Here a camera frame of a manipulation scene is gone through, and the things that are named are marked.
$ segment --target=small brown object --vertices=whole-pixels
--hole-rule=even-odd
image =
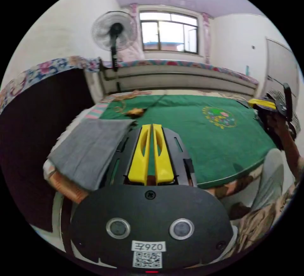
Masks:
[[[127,111],[125,113],[126,116],[132,118],[132,119],[136,119],[139,118],[141,116],[143,116],[143,114],[145,113],[147,109],[146,108],[133,108],[130,111]]]
[[[126,113],[124,113],[124,109],[126,108],[126,103],[125,103],[125,100],[127,99],[133,99],[141,94],[144,94],[145,92],[141,92],[139,90],[135,90],[133,91],[131,94],[127,94],[127,95],[122,95],[122,96],[114,96],[114,99],[113,101],[121,101],[121,104],[122,104],[122,107],[120,106],[115,106],[115,109],[116,109],[116,112],[117,113],[121,113],[122,115],[126,115],[126,116],[129,116],[129,117],[134,117],[134,118],[138,118],[138,117],[141,117],[144,112],[142,111],[141,108],[134,108]]]
[[[80,203],[84,198],[86,198],[89,193],[78,187],[74,182],[67,179],[58,171],[55,171],[49,178],[49,183],[58,192],[66,196],[73,202]]]

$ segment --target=fan guard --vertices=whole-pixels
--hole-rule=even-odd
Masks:
[[[123,31],[116,39],[116,50],[121,51],[131,46],[137,38],[135,20],[126,12],[109,11],[100,16],[92,26],[92,38],[96,45],[104,50],[111,50],[110,28],[113,24],[120,23]]]

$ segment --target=window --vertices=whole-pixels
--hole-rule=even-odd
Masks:
[[[197,18],[168,12],[139,14],[144,51],[198,54]]]

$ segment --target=sticker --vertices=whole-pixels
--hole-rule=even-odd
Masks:
[[[140,252],[165,252],[166,251],[166,242],[146,242],[146,241],[137,241],[132,240],[131,251],[140,251]]]
[[[202,111],[211,123],[221,129],[224,129],[225,127],[235,127],[237,124],[234,116],[221,108],[206,106]]]
[[[162,252],[134,252],[132,267],[161,269]]]

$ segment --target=person's arm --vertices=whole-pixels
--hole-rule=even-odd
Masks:
[[[274,128],[276,134],[279,136],[290,171],[298,182],[304,172],[304,158],[300,156],[299,150],[286,126],[286,121],[276,115],[274,118],[268,118],[268,124]]]

